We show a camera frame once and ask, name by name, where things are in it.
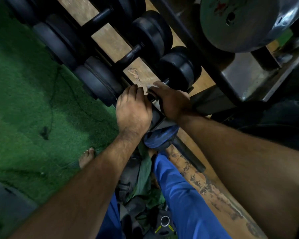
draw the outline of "dumbbell handle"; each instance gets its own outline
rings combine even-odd
[[[111,9],[109,7],[104,9],[102,12],[100,12],[94,18],[92,18],[87,23],[85,23],[81,27],[81,31],[88,36],[92,36],[94,33],[96,33],[105,24],[107,24],[109,22],[110,15],[112,14],[112,12],[113,12],[113,9]]]
[[[166,84],[166,85],[168,85],[169,82],[170,82],[169,78],[167,78],[166,80],[163,81],[163,83]],[[153,96],[152,94],[148,94],[147,99],[152,103],[157,98],[155,96]]]
[[[142,48],[142,44],[137,44],[130,52],[112,66],[112,70],[115,72],[122,72],[139,57],[139,53],[142,51]]]

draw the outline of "thin cord on carpet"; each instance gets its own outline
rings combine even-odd
[[[74,90],[72,89],[71,85],[69,84],[69,82],[65,79],[65,77],[62,75],[61,73],[61,66],[58,66],[56,74],[55,74],[55,78],[54,78],[54,82],[53,82],[53,88],[52,88],[52,96],[49,100],[49,106],[50,106],[50,110],[51,110],[51,122],[50,122],[50,127],[44,126],[42,129],[42,132],[40,132],[40,135],[43,137],[44,140],[49,140],[49,135],[52,132],[52,125],[53,125],[53,121],[54,121],[54,114],[53,114],[53,99],[55,97],[56,94],[56,83],[58,80],[58,77],[61,76],[61,78],[64,80],[64,82],[68,85],[68,87],[71,90],[72,96],[74,97],[77,105],[79,106],[79,108],[90,118],[92,118],[94,121],[96,122],[107,122],[105,119],[102,120],[98,120],[96,119],[93,115],[89,114],[88,112],[86,112],[80,105],[79,101],[77,100],[77,96],[74,92]],[[112,129],[114,129],[115,131],[118,131],[115,127],[113,127],[110,123],[108,123],[108,125],[110,127],[112,127]]]

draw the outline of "red paint mark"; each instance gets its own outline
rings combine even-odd
[[[214,13],[217,12],[217,11],[222,10],[224,7],[226,7],[226,3],[220,3],[220,2],[218,2],[217,7],[214,10]]]

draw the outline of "person's left hand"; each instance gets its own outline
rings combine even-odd
[[[152,121],[152,104],[142,87],[132,85],[125,89],[116,104],[116,119],[121,134],[141,139]]]

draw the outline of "yellow tag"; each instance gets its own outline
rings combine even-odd
[[[171,227],[171,225],[168,225],[168,227],[171,229],[172,232],[174,232],[173,228]]]
[[[162,226],[159,226],[157,229],[156,229],[156,231],[155,231],[155,234],[159,231],[159,229],[161,229],[162,228]]]

